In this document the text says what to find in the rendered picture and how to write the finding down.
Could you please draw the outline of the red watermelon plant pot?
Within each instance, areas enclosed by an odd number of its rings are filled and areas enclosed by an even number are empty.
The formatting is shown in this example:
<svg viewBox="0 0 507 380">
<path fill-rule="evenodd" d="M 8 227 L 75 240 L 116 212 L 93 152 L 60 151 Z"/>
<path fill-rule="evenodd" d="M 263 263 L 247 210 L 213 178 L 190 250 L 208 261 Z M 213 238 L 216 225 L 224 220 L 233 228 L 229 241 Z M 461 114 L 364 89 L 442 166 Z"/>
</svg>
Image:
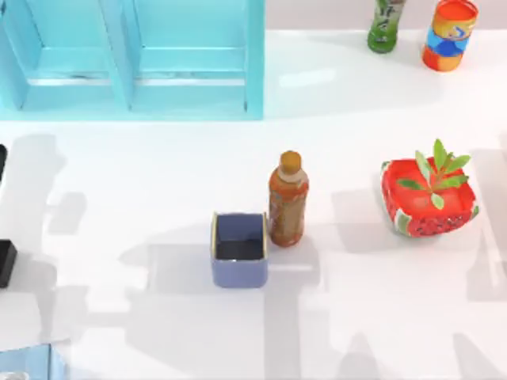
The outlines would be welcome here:
<svg viewBox="0 0 507 380">
<path fill-rule="evenodd" d="M 474 190 L 462 169 L 429 180 L 414 158 L 382 164 L 383 202 L 395 229 L 410 238 L 457 230 L 479 212 Z"/>
</svg>

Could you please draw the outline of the brown bottle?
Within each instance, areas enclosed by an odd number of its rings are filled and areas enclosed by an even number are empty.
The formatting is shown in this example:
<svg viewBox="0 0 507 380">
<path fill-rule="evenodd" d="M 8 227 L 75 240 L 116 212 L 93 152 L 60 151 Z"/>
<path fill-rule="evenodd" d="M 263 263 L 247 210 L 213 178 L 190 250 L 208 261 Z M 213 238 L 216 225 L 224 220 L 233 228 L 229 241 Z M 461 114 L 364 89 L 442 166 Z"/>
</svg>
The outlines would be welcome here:
<svg viewBox="0 0 507 380">
<path fill-rule="evenodd" d="M 308 191 L 309 178 L 300 154 L 283 152 L 269 179 L 269 236 L 273 244 L 290 247 L 303 236 Z"/>
</svg>

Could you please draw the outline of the light blue rack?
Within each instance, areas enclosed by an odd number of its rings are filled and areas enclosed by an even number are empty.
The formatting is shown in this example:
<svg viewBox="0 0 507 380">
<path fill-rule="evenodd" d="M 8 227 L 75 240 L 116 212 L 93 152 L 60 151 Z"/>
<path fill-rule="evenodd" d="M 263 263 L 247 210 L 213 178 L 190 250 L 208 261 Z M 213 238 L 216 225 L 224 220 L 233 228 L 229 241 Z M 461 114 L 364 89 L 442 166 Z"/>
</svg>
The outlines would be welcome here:
<svg viewBox="0 0 507 380">
<path fill-rule="evenodd" d="M 0 0 L 0 120 L 259 120 L 265 0 Z"/>
</svg>

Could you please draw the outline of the blue square cup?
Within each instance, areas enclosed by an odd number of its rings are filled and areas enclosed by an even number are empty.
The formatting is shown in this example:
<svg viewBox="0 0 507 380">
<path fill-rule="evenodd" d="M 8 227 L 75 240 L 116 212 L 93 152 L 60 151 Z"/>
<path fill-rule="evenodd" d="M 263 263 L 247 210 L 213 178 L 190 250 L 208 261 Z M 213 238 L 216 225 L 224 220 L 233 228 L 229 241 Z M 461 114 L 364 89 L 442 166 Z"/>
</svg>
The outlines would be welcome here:
<svg viewBox="0 0 507 380">
<path fill-rule="evenodd" d="M 263 287 L 268 279 L 265 213 L 215 213 L 210 254 L 216 286 L 229 289 Z"/>
</svg>

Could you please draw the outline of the green bottle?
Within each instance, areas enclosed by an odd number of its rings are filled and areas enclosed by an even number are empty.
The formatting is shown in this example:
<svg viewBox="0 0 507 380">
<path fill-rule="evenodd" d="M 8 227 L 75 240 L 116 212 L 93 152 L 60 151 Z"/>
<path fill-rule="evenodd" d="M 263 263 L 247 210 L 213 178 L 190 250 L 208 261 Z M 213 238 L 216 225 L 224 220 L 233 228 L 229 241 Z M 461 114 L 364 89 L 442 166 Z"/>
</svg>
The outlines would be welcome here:
<svg viewBox="0 0 507 380">
<path fill-rule="evenodd" d="M 375 13 L 368 33 L 368 47 L 386 54 L 395 48 L 398 25 L 406 0 L 375 0 Z"/>
</svg>

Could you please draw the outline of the pale blue box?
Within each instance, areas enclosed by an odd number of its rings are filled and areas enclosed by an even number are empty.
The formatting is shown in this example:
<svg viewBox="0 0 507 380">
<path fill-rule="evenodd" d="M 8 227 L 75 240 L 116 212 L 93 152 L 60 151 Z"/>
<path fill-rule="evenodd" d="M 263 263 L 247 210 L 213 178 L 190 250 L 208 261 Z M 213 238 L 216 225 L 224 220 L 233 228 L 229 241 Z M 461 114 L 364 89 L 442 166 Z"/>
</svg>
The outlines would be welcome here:
<svg viewBox="0 0 507 380">
<path fill-rule="evenodd" d="M 68 365 L 52 344 L 2 351 L 0 380 L 69 380 Z"/>
</svg>

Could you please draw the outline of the black block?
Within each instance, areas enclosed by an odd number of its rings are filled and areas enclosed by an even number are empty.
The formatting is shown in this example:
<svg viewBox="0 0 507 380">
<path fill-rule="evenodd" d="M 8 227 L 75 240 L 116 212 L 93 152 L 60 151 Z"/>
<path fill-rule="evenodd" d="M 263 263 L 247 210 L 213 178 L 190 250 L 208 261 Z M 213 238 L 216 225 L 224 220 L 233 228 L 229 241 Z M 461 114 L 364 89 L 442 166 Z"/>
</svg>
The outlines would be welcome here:
<svg viewBox="0 0 507 380">
<path fill-rule="evenodd" d="M 0 239 L 0 289 L 7 288 L 17 259 L 17 249 L 11 240 Z"/>
</svg>

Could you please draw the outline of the green plant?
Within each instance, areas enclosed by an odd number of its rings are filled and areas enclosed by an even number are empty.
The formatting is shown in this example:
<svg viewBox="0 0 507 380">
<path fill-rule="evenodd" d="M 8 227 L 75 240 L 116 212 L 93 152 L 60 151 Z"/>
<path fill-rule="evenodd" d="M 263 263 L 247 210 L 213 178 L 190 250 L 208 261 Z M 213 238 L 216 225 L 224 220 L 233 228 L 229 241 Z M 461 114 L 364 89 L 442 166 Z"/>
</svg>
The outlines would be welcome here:
<svg viewBox="0 0 507 380">
<path fill-rule="evenodd" d="M 441 193 L 451 188 L 460 188 L 468 182 L 468 176 L 459 172 L 469 161 L 470 155 L 455 156 L 447 152 L 440 139 L 433 144 L 433 164 L 419 151 L 415 151 L 415 163 L 422 181 L 400 178 L 396 183 L 402 188 L 424 192 L 431 204 L 439 211 L 444 209 L 445 200 Z"/>
</svg>

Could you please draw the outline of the orange and blue can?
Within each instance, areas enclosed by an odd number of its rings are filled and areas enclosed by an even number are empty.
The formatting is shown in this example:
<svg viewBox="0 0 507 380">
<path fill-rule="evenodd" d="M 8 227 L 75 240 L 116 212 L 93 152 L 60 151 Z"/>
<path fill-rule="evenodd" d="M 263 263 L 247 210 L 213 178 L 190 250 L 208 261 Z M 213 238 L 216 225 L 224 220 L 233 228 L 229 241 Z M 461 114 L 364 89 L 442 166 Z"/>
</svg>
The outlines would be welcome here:
<svg viewBox="0 0 507 380">
<path fill-rule="evenodd" d="M 422 52 L 423 63 L 439 72 L 456 69 L 462 61 L 477 16 L 478 8 L 471 0 L 440 0 Z"/>
</svg>

